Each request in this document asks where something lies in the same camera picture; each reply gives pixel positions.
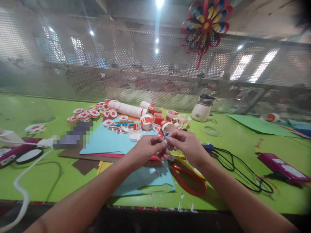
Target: perforated metal mesh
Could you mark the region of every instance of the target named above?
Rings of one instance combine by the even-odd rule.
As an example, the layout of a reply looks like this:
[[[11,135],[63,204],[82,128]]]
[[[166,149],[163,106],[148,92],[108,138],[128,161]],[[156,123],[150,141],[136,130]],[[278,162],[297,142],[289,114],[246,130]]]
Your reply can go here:
[[[34,13],[7,0],[0,7],[2,93],[182,110],[205,93],[220,99],[215,112],[311,119],[294,106],[301,89],[284,88],[310,93],[309,45],[224,35],[197,70],[199,56],[185,53],[176,28]]]

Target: blue paper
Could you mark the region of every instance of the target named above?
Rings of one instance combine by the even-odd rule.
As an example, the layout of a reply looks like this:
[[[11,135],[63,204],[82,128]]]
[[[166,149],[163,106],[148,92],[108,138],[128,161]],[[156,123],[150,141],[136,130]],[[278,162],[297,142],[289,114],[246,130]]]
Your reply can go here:
[[[161,186],[169,184],[172,186],[171,189],[160,190],[163,192],[170,192],[175,190],[175,185],[172,179],[172,175],[169,171],[168,162],[165,161],[163,164],[165,167],[141,167],[129,175],[120,187],[112,194],[112,196],[126,196],[126,195],[138,195],[143,192],[138,189],[143,186]]]
[[[291,120],[288,119],[288,121],[290,122],[290,124],[292,126],[294,126],[297,129],[306,129],[306,130],[311,130],[311,124],[308,122],[303,122],[303,121],[295,121],[295,120]]]
[[[148,131],[148,135],[157,135],[156,131]],[[130,134],[117,134],[100,124],[97,130],[90,136],[89,144],[80,151],[80,154],[94,153],[123,153],[127,154],[136,142],[130,141]]]

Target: scissors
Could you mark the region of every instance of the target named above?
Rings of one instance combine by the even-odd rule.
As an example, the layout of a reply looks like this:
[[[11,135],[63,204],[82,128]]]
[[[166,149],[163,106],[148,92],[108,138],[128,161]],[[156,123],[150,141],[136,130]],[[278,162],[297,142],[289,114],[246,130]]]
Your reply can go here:
[[[172,155],[170,155],[170,156],[168,157],[168,159],[169,159],[169,161],[171,161],[171,162],[173,163],[173,166],[172,166],[171,168],[172,168],[172,170],[173,170],[174,176],[175,176],[177,182],[179,183],[179,185],[180,185],[184,190],[186,190],[188,193],[190,193],[190,194],[192,194],[192,195],[194,195],[194,196],[202,196],[202,195],[206,192],[206,183],[205,183],[205,181],[204,181],[201,177],[199,177],[199,176],[196,174],[196,172],[195,172],[188,164],[186,164],[181,158],[175,157],[175,156],[172,156]],[[183,165],[185,165],[185,166],[186,166],[188,169],[190,169],[191,171],[188,171],[188,170],[186,170],[186,169],[183,169],[183,168],[177,166],[177,165],[175,164],[175,161],[176,161],[176,160],[179,161],[179,162],[181,162]],[[177,171],[180,171],[180,172],[183,172],[183,173],[186,173],[186,174],[192,176],[193,178],[197,179],[198,181],[200,181],[200,182],[201,182],[201,187],[202,187],[202,189],[199,190],[199,191],[197,191],[197,190],[193,190],[193,189],[189,188],[189,187],[181,180],[181,178],[179,177],[179,175],[178,175],[178,173],[177,173],[176,170],[177,170]]]

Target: power cord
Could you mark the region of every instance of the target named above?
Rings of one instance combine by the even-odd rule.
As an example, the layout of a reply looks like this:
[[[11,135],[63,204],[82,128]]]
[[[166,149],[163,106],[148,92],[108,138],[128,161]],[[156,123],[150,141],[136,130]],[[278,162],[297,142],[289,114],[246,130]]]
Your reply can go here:
[[[28,145],[36,145],[36,146],[47,146],[47,145],[42,145],[42,144],[38,144],[38,143],[29,143],[29,142],[14,142],[14,141],[7,141],[4,140],[2,138],[0,138],[0,141],[3,142],[7,142],[7,143],[17,143],[17,144],[28,144]],[[16,190],[18,190],[22,195],[23,195],[23,204],[22,207],[19,211],[19,214],[17,216],[17,218],[14,220],[14,222],[10,223],[9,225],[6,225],[2,228],[0,228],[0,233],[4,233],[10,229],[12,229],[13,227],[15,227],[24,217],[26,211],[27,211],[27,207],[29,204],[29,194],[28,192],[19,185],[19,180],[23,177],[23,175],[25,175],[32,167],[34,167],[38,162],[40,162],[48,153],[50,153],[51,151],[54,150],[54,148],[52,146],[49,146],[52,149],[49,150],[48,152],[46,152],[44,155],[42,155],[41,157],[39,157],[33,164],[31,164],[25,171],[23,171],[14,181],[13,185],[15,187]]]
[[[221,153],[220,153],[220,151],[222,152],[222,153],[225,153],[225,154],[228,154],[230,157],[231,157],[231,162],[225,157],[225,156],[223,156]],[[227,169],[228,171],[230,171],[230,172],[236,172],[236,171],[238,171],[239,172],[239,174],[241,174],[247,181],[248,181],[248,183],[249,184],[251,184],[251,186],[254,186],[254,187],[256,187],[257,189],[253,189],[253,188],[251,188],[251,187],[249,187],[248,185],[246,185],[246,184],[244,184],[243,182],[241,182],[240,180],[238,180],[242,185],[244,185],[246,188],[248,188],[249,190],[251,190],[251,191],[253,191],[253,192],[255,192],[255,193],[261,193],[262,191],[263,192],[266,192],[266,193],[268,193],[268,194],[272,194],[272,193],[274,193],[274,190],[273,190],[273,188],[263,179],[263,178],[261,178],[261,177],[258,177],[254,172],[253,172],[253,170],[251,170],[251,168],[242,160],[242,159],[240,159],[239,157],[237,157],[236,155],[234,155],[234,154],[232,154],[231,152],[229,152],[229,151],[227,151],[227,150],[225,150],[225,149],[221,149],[221,148],[214,148],[214,150],[212,151],[212,153],[213,152],[216,152],[217,154],[215,154],[215,155],[212,155],[215,159],[217,159],[218,160],[218,162],[225,168],[225,169]],[[222,160],[220,160],[220,158],[218,157],[218,156],[221,156],[223,159],[225,159],[232,167],[229,167],[229,166],[225,166],[224,164],[223,164],[223,162],[222,162]],[[246,167],[246,169],[252,174],[252,176],[255,178],[256,177],[256,179],[259,179],[259,183],[256,181],[256,183],[254,183],[251,179],[249,179],[245,174],[243,174],[238,168],[236,168],[236,166],[234,165],[234,158],[235,159],[238,159],[240,162],[241,162],[241,164],[243,164],[245,167]],[[266,187],[268,187],[268,189],[269,190],[267,190],[267,189],[264,189],[263,187],[262,187],[262,184],[265,184],[265,186]]]

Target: forearm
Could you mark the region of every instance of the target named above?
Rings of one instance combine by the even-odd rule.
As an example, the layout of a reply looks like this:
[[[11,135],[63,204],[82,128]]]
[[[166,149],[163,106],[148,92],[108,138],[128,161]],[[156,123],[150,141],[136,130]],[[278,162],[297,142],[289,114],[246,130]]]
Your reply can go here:
[[[246,232],[294,232],[297,228],[269,208],[210,156],[197,168],[227,203]]]
[[[26,232],[82,232],[108,197],[134,171],[124,156],[41,216]]]

